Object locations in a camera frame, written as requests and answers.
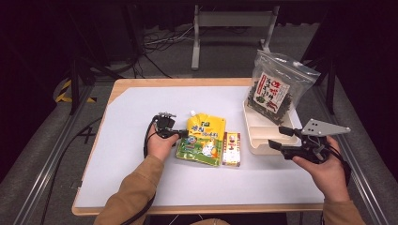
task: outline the hand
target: hand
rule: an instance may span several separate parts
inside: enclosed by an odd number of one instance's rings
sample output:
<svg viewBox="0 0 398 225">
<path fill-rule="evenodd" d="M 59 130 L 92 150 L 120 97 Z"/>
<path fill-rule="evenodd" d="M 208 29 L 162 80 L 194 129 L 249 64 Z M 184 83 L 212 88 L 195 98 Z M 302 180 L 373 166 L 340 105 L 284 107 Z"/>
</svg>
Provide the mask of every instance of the hand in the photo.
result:
<svg viewBox="0 0 398 225">
<path fill-rule="evenodd" d="M 339 144 L 327 137 L 330 146 L 340 152 Z M 330 154 L 329 159 L 322 164 L 314 164 L 302 157 L 293 157 L 293 161 L 313 177 L 316 186 L 325 195 L 325 199 L 332 202 L 350 200 L 345 183 L 344 168 L 342 162 Z"/>
<path fill-rule="evenodd" d="M 163 139 L 154 133 L 155 127 L 152 125 L 148 133 L 148 137 L 150 137 L 147 144 L 148 154 L 164 162 L 164 160 L 166 160 L 170 155 L 173 144 L 178 140 L 178 134 L 175 134 L 168 139 Z"/>
</svg>

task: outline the white plastic tray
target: white plastic tray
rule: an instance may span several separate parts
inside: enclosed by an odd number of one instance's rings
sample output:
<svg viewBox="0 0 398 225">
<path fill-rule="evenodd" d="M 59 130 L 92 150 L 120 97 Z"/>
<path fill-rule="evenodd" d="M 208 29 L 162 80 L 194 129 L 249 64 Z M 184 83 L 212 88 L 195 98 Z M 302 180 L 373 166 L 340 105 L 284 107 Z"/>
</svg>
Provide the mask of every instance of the white plastic tray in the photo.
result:
<svg viewBox="0 0 398 225">
<path fill-rule="evenodd" d="M 302 128 L 299 116 L 293 106 L 283 117 L 281 126 L 288 128 Z M 280 155 L 281 152 L 272 149 L 268 145 L 268 140 L 273 140 L 282 145 L 300 146 L 301 142 L 296 136 L 287 136 L 279 132 L 279 127 L 272 121 L 247 106 L 247 101 L 243 102 L 243 112 L 246 119 L 250 140 L 250 151 L 255 155 Z"/>
</svg>

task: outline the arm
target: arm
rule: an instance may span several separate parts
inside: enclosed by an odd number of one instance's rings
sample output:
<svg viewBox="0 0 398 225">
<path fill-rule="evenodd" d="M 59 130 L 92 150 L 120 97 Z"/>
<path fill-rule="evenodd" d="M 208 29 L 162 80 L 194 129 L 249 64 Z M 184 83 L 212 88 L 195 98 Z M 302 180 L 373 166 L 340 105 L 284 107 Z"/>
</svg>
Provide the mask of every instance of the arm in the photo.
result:
<svg viewBox="0 0 398 225">
<path fill-rule="evenodd" d="M 178 139 L 174 135 L 163 139 L 153 135 L 148 140 L 148 156 L 126 178 L 119 191 L 111 196 L 95 220 L 95 224 L 121 224 L 140 212 L 154 197 L 156 187 L 161 180 L 164 160 L 170 154 L 172 145 Z M 143 224 L 145 215 L 133 224 Z"/>
<path fill-rule="evenodd" d="M 330 146 L 340 152 L 339 144 L 328 137 Z M 324 218 L 327 225 L 365 224 L 357 207 L 351 201 L 345 183 L 344 168 L 334 155 L 322 164 L 314 164 L 301 157 L 293 161 L 306 170 L 320 191 L 325 195 Z"/>
</svg>

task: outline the label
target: label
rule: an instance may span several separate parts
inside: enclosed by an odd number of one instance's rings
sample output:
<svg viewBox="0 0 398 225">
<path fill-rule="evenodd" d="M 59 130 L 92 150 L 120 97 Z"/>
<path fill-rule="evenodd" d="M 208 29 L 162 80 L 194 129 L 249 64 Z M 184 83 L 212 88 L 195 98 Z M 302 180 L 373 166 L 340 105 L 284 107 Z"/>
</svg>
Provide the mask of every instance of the label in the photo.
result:
<svg viewBox="0 0 398 225">
<path fill-rule="evenodd" d="M 255 89 L 253 100 L 267 110 L 277 113 L 289 88 L 289 84 L 263 72 Z"/>
</svg>

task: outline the yellow snack package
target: yellow snack package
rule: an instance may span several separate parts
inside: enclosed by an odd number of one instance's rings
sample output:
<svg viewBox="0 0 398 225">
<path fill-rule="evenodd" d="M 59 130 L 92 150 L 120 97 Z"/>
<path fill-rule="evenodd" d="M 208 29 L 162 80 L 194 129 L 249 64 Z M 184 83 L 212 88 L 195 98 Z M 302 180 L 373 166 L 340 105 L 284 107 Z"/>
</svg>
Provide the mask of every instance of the yellow snack package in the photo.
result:
<svg viewBox="0 0 398 225">
<path fill-rule="evenodd" d="M 225 119 L 205 113 L 191 115 L 187 121 L 188 137 L 181 139 L 176 157 L 220 166 Z"/>
</svg>

